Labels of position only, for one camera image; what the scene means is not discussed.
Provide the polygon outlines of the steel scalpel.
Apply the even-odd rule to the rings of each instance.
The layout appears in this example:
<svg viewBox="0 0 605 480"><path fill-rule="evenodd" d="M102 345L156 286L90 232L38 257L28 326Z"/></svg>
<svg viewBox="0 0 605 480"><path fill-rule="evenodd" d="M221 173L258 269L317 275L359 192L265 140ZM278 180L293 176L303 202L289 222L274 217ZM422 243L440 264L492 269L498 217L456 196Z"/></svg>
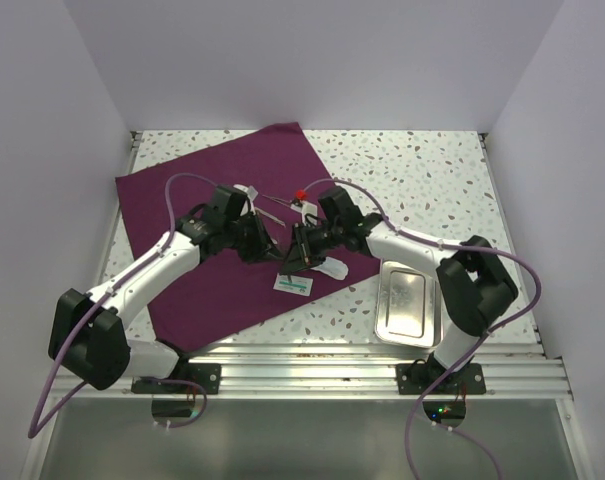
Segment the steel scalpel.
<svg viewBox="0 0 605 480"><path fill-rule="evenodd" d="M286 227L286 226L287 226L287 225L286 225L286 223L285 223L283 220L281 220L281 219L277 218L276 216L274 216L274 215L272 215L272 214L270 214L270 213L268 213L268 212L266 212L266 211L264 211L264 210L262 210L262 209L260 209L260 208L257 208L257 207L256 207L256 209L255 209L255 210L256 210L256 212L257 212L259 215L261 215L262 217L264 217L264 218L266 218L266 219L268 219L268 220L272 221L272 222L273 222L273 223L275 223L276 225L279 225L279 226L281 226L281 227Z"/></svg>

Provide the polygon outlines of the clear plastic syringe packet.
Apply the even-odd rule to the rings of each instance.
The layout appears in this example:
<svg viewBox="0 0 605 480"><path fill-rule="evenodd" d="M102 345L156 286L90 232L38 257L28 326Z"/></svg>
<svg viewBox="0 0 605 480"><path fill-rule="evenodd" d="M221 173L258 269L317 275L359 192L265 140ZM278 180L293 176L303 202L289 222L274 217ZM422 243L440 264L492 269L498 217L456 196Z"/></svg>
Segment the clear plastic syringe packet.
<svg viewBox="0 0 605 480"><path fill-rule="evenodd" d="M348 266L333 257L326 257L320 265L313 267L313 270L339 281L345 280L349 273Z"/></svg>

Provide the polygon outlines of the steel tweezers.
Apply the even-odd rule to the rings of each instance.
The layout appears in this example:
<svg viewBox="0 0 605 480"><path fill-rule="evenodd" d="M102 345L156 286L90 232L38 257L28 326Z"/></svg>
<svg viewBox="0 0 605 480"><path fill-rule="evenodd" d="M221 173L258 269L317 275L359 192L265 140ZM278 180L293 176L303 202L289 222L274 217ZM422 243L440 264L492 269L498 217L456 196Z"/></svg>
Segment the steel tweezers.
<svg viewBox="0 0 605 480"><path fill-rule="evenodd" d="M272 201L274 203L280 204L280 205L291 206L294 204L294 201L292 201L292 200L283 199L283 198L276 197L276 196L262 194L262 197L264 197L267 200Z"/></svg>

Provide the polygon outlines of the white gauze pad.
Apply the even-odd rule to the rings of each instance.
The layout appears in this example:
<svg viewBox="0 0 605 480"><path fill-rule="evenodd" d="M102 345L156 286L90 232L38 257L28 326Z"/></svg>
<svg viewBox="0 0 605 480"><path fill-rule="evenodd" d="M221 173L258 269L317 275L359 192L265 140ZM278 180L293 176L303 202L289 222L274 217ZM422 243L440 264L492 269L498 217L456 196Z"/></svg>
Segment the white gauze pad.
<svg viewBox="0 0 605 480"><path fill-rule="evenodd" d="M244 192L251 202L253 202L259 195L259 192L253 186L234 184L234 187Z"/></svg>

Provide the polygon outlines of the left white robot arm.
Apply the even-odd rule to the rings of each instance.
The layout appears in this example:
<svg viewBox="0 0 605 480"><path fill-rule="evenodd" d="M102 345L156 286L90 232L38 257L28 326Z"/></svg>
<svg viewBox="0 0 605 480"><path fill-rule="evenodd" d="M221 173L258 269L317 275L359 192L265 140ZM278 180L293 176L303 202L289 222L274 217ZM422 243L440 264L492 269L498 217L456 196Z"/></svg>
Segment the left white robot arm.
<svg viewBox="0 0 605 480"><path fill-rule="evenodd" d="M183 275L224 250L248 264L279 260L255 211L257 192L243 185L219 185L211 200L172 222L145 254L112 279L58 300L48 355L88 385L105 390L123 376L153 377L167 392L183 390L190 369L183 353L158 340L130 340L135 317Z"/></svg>

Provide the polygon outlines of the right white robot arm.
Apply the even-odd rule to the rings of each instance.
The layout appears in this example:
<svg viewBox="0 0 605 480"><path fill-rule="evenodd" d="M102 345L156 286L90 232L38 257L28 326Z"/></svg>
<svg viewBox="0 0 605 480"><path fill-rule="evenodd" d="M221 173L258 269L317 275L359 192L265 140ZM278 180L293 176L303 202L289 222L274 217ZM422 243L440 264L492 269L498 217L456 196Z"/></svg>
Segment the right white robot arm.
<svg viewBox="0 0 605 480"><path fill-rule="evenodd" d="M404 264L437 281L451 324L410 376L436 391L452 391L463 380L469 350L518 297L515 282L490 243L477 235L466 241L441 240L392 227L380 213L363 214L341 186L323 192L318 202L324 217L306 216L293 225L280 273L318 267L330 250L344 247Z"/></svg>

